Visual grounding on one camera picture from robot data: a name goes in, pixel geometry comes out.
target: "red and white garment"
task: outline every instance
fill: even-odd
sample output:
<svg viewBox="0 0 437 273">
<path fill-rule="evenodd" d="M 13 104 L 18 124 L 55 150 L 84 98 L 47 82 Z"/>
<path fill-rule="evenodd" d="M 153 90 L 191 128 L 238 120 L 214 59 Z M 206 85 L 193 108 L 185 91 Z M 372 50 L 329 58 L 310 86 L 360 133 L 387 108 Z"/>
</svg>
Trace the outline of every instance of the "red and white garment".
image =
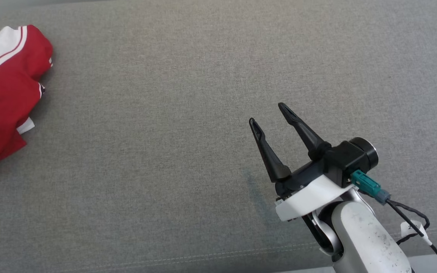
<svg viewBox="0 0 437 273">
<path fill-rule="evenodd" d="M 0 31 L 0 160 L 26 145 L 28 114 L 45 91 L 38 81 L 52 66 L 51 43 L 35 26 Z"/>
</svg>

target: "red stripe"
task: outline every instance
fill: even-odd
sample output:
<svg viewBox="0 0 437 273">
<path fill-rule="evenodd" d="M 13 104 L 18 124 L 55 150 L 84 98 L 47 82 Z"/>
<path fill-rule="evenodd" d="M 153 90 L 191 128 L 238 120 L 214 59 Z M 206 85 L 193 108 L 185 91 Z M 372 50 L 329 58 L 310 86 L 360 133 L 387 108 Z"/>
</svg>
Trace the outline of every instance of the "red stripe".
<svg viewBox="0 0 437 273">
<path fill-rule="evenodd" d="M 19 42 L 18 42 L 18 44 L 16 45 L 16 47 L 15 47 L 13 50 L 11 50 L 11 51 L 6 52 L 5 54 L 2 54 L 2 55 L 0 56 L 0 59 L 1 59 L 2 57 L 4 57 L 5 55 L 10 54 L 11 52 L 15 51 L 15 50 L 19 47 L 19 45 L 21 44 L 21 41 L 22 41 L 22 40 L 23 40 L 23 27 L 21 27 L 20 35 L 19 35 Z"/>
</svg>

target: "gray tablecloth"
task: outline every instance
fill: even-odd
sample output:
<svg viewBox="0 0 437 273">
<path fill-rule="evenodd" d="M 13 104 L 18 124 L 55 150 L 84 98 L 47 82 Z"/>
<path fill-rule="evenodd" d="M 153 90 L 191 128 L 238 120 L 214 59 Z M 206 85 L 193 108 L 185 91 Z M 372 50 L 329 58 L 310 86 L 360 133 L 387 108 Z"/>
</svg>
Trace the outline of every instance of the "gray tablecloth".
<svg viewBox="0 0 437 273">
<path fill-rule="evenodd" d="M 112 1 L 0 14 L 54 45 L 47 92 L 0 162 L 0 272 L 327 266 L 283 223 L 248 127 L 295 169 L 286 102 L 333 145 L 361 136 L 437 245 L 437 1 Z M 401 218 L 369 202 L 399 237 Z M 421 240 L 402 245 L 428 254 Z"/>
</svg>

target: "robotic arm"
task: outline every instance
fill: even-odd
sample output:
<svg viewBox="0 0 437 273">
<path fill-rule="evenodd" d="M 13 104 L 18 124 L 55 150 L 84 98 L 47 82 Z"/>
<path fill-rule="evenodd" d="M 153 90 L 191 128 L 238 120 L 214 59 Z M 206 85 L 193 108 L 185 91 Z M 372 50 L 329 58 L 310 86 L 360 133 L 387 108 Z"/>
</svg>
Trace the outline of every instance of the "robotic arm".
<svg viewBox="0 0 437 273">
<path fill-rule="evenodd" d="M 363 138 L 332 147 L 284 103 L 278 105 L 305 143 L 311 159 L 291 172 L 269 146 L 257 122 L 249 120 L 279 196 L 275 204 L 281 221 L 301 217 L 320 250 L 331 256 L 337 273 L 410 273 L 406 255 L 358 193 L 359 190 L 368 193 L 381 204 L 388 203 L 394 208 L 390 194 L 365 174 L 378 163 L 375 147 Z"/>
</svg>

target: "red fabric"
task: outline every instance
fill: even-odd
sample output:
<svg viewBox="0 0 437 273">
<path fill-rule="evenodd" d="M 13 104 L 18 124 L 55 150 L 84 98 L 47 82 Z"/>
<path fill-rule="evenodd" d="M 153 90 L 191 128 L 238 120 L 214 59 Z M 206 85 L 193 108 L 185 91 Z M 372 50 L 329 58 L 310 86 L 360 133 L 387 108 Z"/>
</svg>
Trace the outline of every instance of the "red fabric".
<svg viewBox="0 0 437 273">
<path fill-rule="evenodd" d="M 0 65 L 0 160 L 26 145 L 16 128 L 40 100 L 38 81 L 51 64 L 52 45 L 35 26 L 27 26 L 23 49 Z"/>
</svg>

